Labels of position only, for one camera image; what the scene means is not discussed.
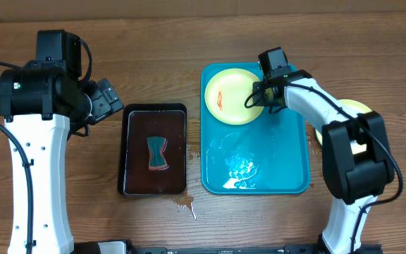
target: blue tray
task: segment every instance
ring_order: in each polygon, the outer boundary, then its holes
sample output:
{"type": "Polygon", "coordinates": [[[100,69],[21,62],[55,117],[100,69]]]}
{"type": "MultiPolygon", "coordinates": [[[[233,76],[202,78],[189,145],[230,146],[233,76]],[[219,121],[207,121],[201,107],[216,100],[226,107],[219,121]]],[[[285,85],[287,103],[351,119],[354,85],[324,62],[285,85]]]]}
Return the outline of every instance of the blue tray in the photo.
{"type": "Polygon", "coordinates": [[[212,116],[204,102],[209,80],[227,68],[242,68],[262,79],[258,63],[214,63],[202,71],[202,183],[215,194],[296,194],[310,182],[305,120],[284,109],[265,108],[254,121],[233,126],[212,116]]]}

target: sponge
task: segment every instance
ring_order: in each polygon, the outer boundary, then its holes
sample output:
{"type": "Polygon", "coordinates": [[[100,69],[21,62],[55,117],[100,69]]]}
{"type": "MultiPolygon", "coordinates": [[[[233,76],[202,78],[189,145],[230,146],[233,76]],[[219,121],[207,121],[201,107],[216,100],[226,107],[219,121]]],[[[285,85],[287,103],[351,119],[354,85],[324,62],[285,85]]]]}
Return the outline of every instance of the sponge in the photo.
{"type": "Polygon", "coordinates": [[[168,169],[164,152],[166,151],[167,139],[162,137],[148,137],[149,162],[148,170],[158,171],[168,169]]]}

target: yellow plate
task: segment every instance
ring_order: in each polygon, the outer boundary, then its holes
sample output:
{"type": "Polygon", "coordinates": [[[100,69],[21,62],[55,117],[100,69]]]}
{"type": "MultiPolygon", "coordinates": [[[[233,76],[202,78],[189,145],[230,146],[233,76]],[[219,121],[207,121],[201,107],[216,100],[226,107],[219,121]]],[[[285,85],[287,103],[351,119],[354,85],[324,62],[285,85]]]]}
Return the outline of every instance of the yellow plate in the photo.
{"type": "MultiPolygon", "coordinates": [[[[368,106],[362,104],[361,102],[354,101],[353,99],[340,99],[339,102],[351,109],[356,109],[361,113],[368,113],[372,111],[368,106]]],[[[319,144],[322,145],[322,134],[316,131],[316,137],[317,140],[319,141],[319,144]]],[[[352,144],[351,148],[353,154],[366,151],[366,145],[358,145],[357,143],[352,144]]]]}
{"type": "Polygon", "coordinates": [[[246,109],[245,100],[253,92],[255,74],[241,68],[229,68],[214,75],[204,91],[204,102],[209,112],[227,124],[240,125],[255,120],[264,107],[246,109]]]}

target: brown stain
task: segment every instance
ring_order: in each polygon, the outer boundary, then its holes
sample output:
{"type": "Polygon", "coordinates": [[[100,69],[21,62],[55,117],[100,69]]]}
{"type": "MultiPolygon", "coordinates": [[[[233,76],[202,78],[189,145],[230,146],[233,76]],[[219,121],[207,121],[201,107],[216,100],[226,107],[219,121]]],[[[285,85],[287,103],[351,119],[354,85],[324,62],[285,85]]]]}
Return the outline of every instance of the brown stain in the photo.
{"type": "Polygon", "coordinates": [[[178,196],[175,198],[171,198],[171,200],[178,206],[178,208],[184,207],[186,206],[189,211],[191,211],[192,216],[194,217],[194,219],[197,219],[194,213],[194,207],[192,206],[192,202],[194,202],[194,197],[189,196],[187,194],[187,189],[184,190],[184,193],[182,196],[178,196]]]}

